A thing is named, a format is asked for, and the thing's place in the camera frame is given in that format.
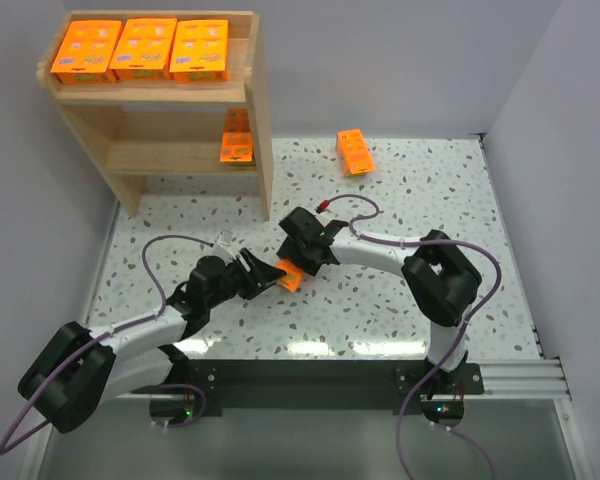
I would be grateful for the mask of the orange sponge box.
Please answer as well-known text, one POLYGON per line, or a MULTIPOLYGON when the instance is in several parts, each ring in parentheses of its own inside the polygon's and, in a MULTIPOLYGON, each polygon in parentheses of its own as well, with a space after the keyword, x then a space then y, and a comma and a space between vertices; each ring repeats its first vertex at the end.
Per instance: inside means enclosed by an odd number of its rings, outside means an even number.
POLYGON ((229 108, 224 117, 220 161, 227 164, 250 164, 253 158, 248 110, 229 108))
POLYGON ((50 72, 64 85, 116 83, 110 63, 121 32, 120 20, 72 21, 50 72))
POLYGON ((227 19, 179 21, 169 72, 178 83, 228 80, 227 19))
POLYGON ((285 275, 277 280, 277 284, 289 292, 296 292, 304 276, 303 270, 287 259, 280 259, 276 267, 285 272, 285 275))
POLYGON ((176 18, 134 18, 126 21, 110 68, 123 81, 167 81, 176 18))
POLYGON ((359 129, 339 132, 336 136, 336 151, 345 176, 359 176, 375 171, 370 150, 359 129))

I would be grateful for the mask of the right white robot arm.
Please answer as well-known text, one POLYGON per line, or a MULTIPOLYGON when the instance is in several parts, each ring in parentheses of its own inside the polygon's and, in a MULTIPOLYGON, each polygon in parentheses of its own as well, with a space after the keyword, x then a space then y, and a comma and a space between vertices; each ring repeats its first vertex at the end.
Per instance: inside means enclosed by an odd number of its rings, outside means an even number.
POLYGON ((481 274, 448 237, 432 230, 418 239, 382 235, 373 242, 354 235, 342 220, 328 220, 303 207, 287 214, 279 227, 286 234, 278 256, 315 276, 324 265, 358 265, 406 281, 420 312, 431 322, 426 360, 452 373, 466 360, 458 338, 469 308, 477 298, 481 274))

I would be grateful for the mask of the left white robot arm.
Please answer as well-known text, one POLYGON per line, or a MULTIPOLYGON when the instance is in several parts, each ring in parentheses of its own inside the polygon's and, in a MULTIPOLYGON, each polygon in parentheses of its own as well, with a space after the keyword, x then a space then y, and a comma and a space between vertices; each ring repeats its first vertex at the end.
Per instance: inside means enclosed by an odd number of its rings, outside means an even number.
POLYGON ((105 401, 164 383, 181 361, 172 344, 198 333, 216 306, 251 300, 285 276, 248 249, 200 258, 186 281, 153 311, 108 327, 63 325, 17 386, 59 432, 86 422, 105 401))

